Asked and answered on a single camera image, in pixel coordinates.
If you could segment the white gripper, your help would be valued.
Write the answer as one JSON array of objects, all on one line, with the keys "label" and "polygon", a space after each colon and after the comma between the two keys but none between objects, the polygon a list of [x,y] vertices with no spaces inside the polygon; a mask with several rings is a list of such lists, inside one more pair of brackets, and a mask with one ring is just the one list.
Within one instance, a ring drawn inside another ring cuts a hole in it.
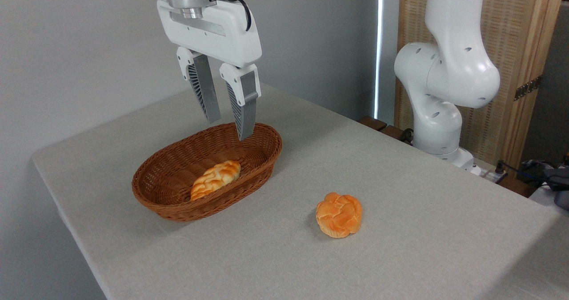
[{"label": "white gripper", "polygon": [[251,136],[261,96],[258,69],[252,63],[262,49],[250,10],[239,0],[157,0],[157,7],[165,34],[179,46],[183,79],[191,84],[205,118],[209,123],[221,118],[209,56],[225,62],[220,74],[239,140]]}]

